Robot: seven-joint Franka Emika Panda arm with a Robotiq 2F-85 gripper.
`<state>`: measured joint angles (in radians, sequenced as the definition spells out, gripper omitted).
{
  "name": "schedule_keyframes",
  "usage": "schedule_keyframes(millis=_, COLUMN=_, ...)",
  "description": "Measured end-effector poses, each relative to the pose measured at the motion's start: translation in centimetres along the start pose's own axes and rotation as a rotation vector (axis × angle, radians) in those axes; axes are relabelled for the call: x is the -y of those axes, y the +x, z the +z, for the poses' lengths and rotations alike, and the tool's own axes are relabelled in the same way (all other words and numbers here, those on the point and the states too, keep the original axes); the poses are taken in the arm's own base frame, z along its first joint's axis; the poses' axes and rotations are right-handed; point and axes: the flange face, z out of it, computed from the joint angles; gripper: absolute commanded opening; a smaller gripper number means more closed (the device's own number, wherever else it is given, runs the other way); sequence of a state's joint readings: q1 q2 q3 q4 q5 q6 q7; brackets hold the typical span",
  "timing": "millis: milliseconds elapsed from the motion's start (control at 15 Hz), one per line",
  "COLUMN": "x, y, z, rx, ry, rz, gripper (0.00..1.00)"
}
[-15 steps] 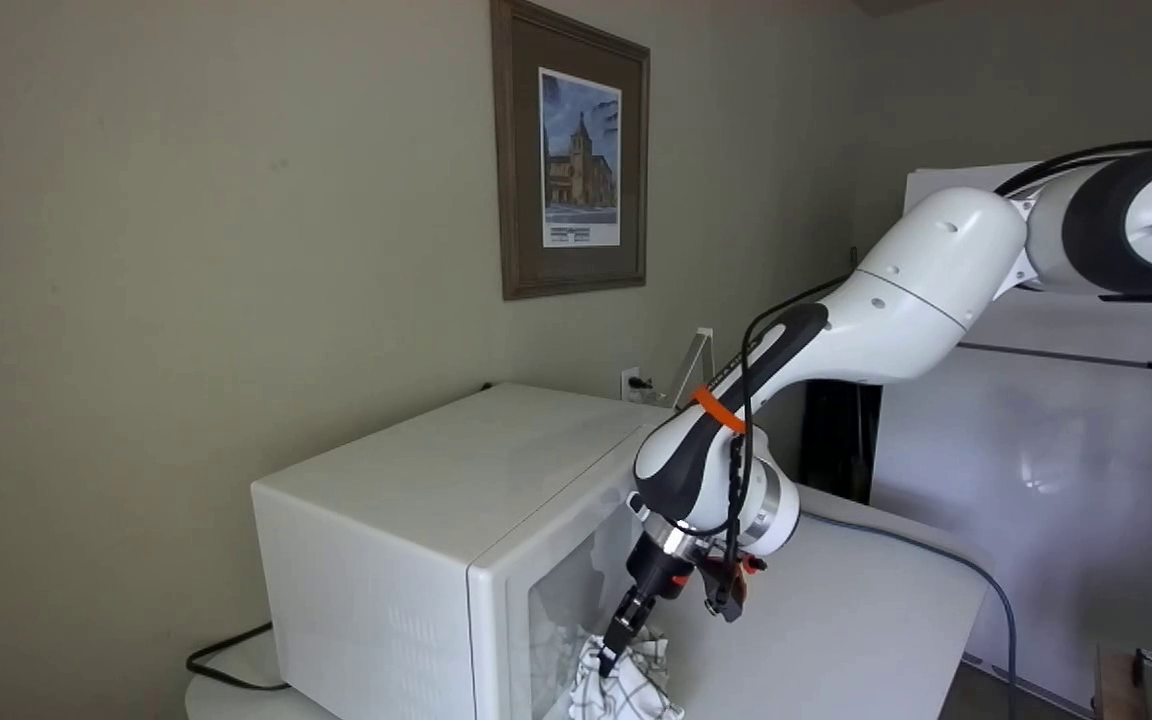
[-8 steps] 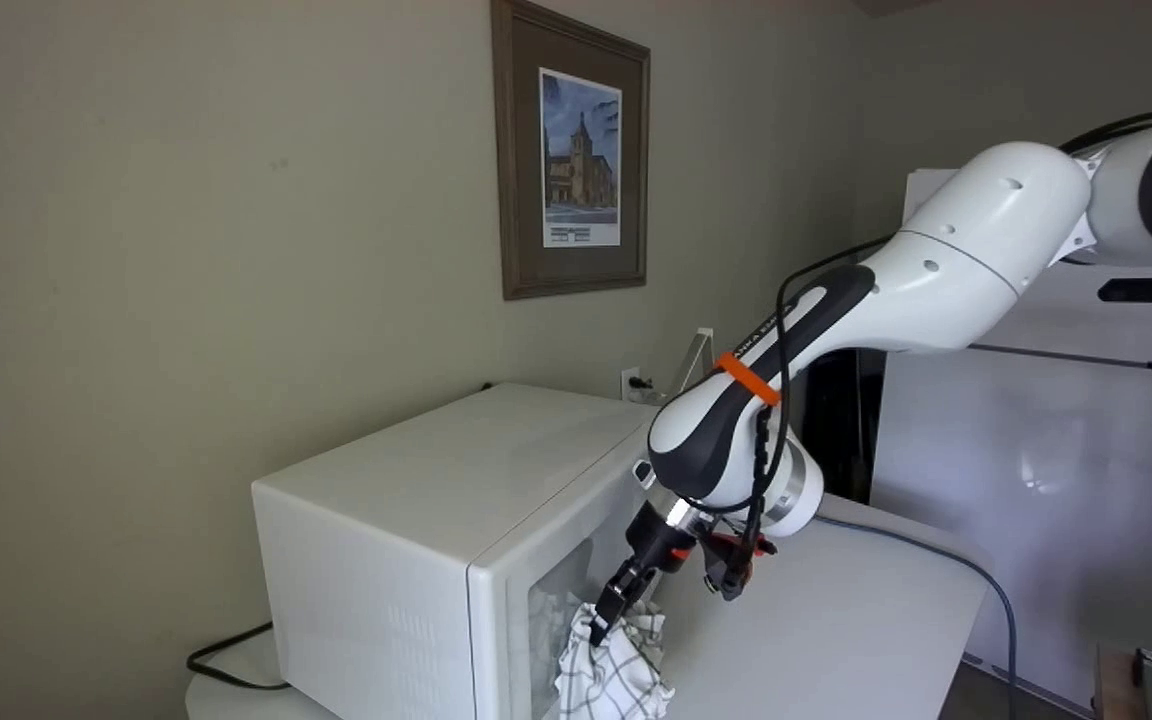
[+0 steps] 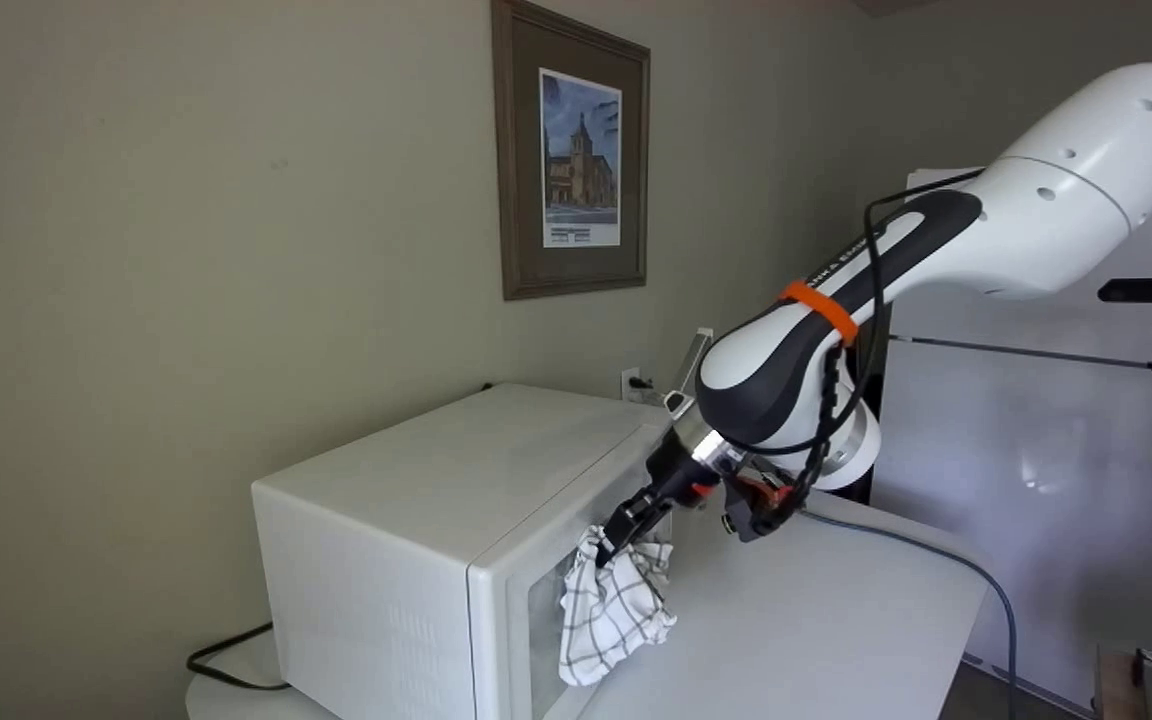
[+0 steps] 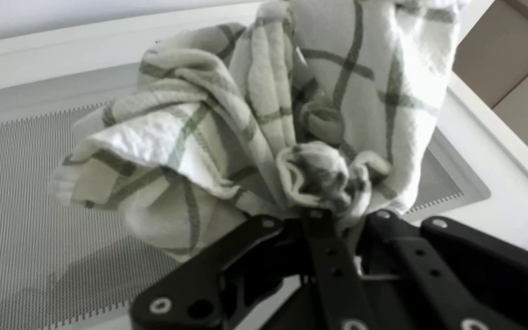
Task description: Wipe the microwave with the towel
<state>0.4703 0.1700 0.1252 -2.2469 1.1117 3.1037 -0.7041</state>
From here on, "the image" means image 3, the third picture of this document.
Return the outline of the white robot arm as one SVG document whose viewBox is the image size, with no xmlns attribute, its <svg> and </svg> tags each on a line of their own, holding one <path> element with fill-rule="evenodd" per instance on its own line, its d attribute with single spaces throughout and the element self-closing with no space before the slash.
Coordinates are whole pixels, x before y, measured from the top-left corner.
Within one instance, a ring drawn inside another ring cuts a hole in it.
<svg viewBox="0 0 1152 720">
<path fill-rule="evenodd" d="M 1152 65 L 1123 65 L 1035 118 L 987 166 L 889 194 L 862 237 L 719 337 L 649 456 L 649 484 L 599 529 L 618 554 L 668 513 L 727 500 L 742 539 L 816 486 L 856 484 L 880 422 L 848 375 L 859 328 L 929 284 L 1029 300 L 1087 274 L 1152 220 Z"/>
</svg>

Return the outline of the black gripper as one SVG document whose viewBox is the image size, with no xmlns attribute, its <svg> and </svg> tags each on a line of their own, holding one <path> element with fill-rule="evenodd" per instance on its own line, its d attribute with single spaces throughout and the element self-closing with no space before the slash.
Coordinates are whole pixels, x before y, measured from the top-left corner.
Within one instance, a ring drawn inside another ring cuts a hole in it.
<svg viewBox="0 0 1152 720">
<path fill-rule="evenodd" d="M 670 509 L 695 509 L 710 493 L 724 493 L 719 524 L 741 539 L 758 539 L 794 513 L 794 484 L 784 473 L 754 456 L 701 463 L 675 432 L 649 456 L 649 477 L 651 484 L 607 514 L 599 560 L 618 554 Z"/>
</svg>

